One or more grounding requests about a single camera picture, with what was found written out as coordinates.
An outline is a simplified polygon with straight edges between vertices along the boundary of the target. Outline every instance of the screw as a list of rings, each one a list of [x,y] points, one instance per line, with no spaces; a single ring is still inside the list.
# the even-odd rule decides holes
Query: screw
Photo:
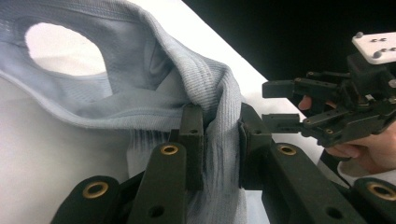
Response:
[[[375,58],[375,59],[378,59],[378,58],[380,58],[381,56],[382,56],[382,53],[381,53],[380,50],[373,54],[373,58]]]
[[[356,35],[355,35],[355,38],[362,38],[363,37],[363,33],[362,32],[358,32]]]

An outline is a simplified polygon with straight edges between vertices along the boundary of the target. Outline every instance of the human hand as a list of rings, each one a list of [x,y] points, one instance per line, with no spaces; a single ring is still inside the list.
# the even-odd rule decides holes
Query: human hand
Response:
[[[327,104],[335,107],[335,104],[331,102]],[[305,96],[298,107],[301,110],[306,110],[311,105],[311,97]],[[394,170],[396,169],[396,122],[380,134],[372,134],[325,149],[333,156],[356,160],[370,174]]]

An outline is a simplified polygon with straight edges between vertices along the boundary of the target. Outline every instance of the hole in fabric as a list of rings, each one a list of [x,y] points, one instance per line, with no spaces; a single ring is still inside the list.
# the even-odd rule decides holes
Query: hole in fabric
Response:
[[[43,69],[71,76],[106,71],[99,48],[70,29],[41,22],[28,30],[25,39],[31,58]]]

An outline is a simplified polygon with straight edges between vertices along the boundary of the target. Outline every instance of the gray knit fabric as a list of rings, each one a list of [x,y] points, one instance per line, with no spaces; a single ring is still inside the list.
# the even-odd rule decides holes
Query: gray knit fabric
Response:
[[[106,74],[71,77],[30,58],[25,34],[47,22],[81,33],[101,51]],[[93,129],[131,130],[130,175],[178,128],[190,102],[204,110],[205,189],[189,193],[189,223],[245,223],[238,188],[241,95],[230,69],[185,48],[142,8],[106,0],[0,2],[0,76],[56,118]]]

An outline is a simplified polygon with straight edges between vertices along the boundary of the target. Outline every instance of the black clamp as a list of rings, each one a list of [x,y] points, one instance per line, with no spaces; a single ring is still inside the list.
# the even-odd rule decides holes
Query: black clamp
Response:
[[[296,114],[262,115],[271,133],[301,132],[331,147],[385,131],[396,119],[396,77],[388,64],[367,63],[359,53],[348,56],[347,63],[347,74],[309,72],[307,78],[264,83],[262,97],[309,95],[316,114],[303,122]],[[329,101],[337,107],[325,111]]]

